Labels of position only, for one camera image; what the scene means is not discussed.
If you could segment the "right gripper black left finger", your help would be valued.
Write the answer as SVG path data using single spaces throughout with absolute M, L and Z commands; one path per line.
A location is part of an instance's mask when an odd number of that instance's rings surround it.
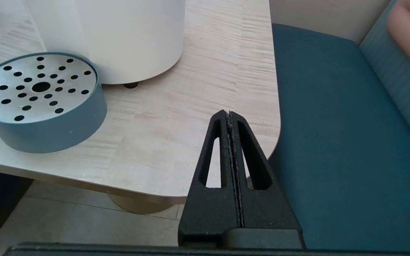
M 219 246 L 223 233 L 240 226 L 228 123 L 229 113 L 225 110 L 210 119 L 180 219 L 179 246 Z M 221 186 L 208 188 L 206 182 L 215 139 L 219 140 Z

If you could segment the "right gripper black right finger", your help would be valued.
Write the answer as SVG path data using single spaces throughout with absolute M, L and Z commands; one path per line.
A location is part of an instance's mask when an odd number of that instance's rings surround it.
M 229 125 L 240 226 L 300 231 L 301 225 L 249 123 L 230 112 Z

